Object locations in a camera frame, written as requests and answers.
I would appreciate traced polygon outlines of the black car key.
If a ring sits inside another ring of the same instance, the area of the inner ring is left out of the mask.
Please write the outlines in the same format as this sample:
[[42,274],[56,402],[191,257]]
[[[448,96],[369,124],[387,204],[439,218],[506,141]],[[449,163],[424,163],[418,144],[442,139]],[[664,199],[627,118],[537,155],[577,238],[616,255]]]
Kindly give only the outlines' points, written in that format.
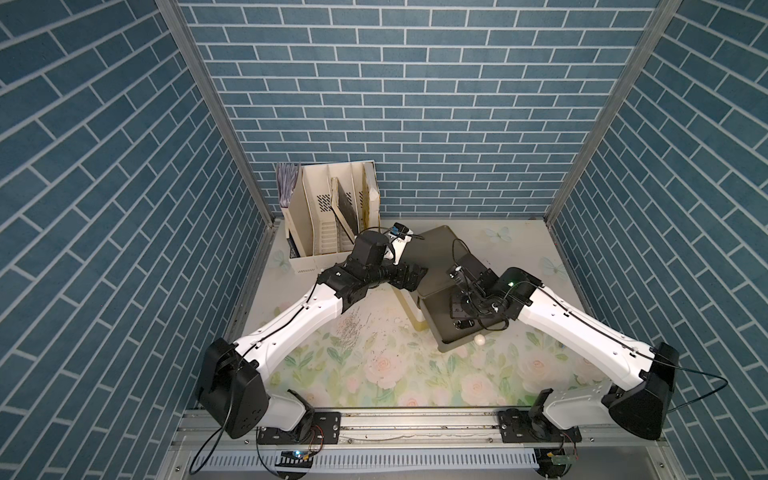
[[458,330],[473,328],[475,326],[475,320],[474,319],[457,320],[454,322],[454,326]]

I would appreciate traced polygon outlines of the grey three-drawer cabinet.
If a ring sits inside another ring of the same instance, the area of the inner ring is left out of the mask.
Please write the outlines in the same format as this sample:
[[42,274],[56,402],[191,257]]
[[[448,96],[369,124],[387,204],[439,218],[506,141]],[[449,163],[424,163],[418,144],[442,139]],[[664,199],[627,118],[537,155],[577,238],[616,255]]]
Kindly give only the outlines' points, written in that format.
[[449,278],[448,271],[467,253],[468,248],[457,240],[457,235],[447,225],[430,226],[408,243],[402,260],[428,269],[415,291],[395,292],[414,330],[431,330],[442,343],[473,337],[483,331],[480,324],[458,330],[450,317],[450,293],[455,283]]

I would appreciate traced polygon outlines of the grey top drawer white knob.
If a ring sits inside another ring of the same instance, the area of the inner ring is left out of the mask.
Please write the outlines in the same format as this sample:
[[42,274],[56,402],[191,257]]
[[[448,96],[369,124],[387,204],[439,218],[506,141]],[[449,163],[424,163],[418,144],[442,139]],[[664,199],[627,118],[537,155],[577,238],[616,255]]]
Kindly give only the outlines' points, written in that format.
[[471,253],[443,272],[448,285],[419,298],[440,352],[458,348],[485,333],[506,330],[519,311],[512,269],[496,274]]

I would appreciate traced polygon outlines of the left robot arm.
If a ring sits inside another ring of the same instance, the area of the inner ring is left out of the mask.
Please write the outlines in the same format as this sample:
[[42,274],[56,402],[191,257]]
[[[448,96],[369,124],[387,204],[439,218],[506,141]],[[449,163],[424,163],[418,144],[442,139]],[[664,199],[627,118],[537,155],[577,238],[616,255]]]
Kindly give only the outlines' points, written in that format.
[[283,360],[311,334],[382,284],[413,292],[426,268],[404,260],[416,234],[397,223],[360,233],[341,262],[323,270],[309,291],[272,321],[234,342],[206,350],[196,398],[230,438],[273,428],[304,440],[314,407],[298,393],[271,395],[267,383]]

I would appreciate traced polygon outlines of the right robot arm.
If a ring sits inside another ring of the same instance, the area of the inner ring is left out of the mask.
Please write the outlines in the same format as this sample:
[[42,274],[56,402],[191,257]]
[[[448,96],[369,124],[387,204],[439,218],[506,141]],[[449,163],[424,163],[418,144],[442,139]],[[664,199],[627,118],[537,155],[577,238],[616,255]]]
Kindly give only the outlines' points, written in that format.
[[477,319],[516,320],[562,343],[605,375],[596,386],[543,390],[540,416],[559,430],[613,422],[645,440],[657,440],[675,390],[679,353],[661,342],[632,339],[576,309],[541,280],[519,268],[498,276],[467,267],[448,271]]

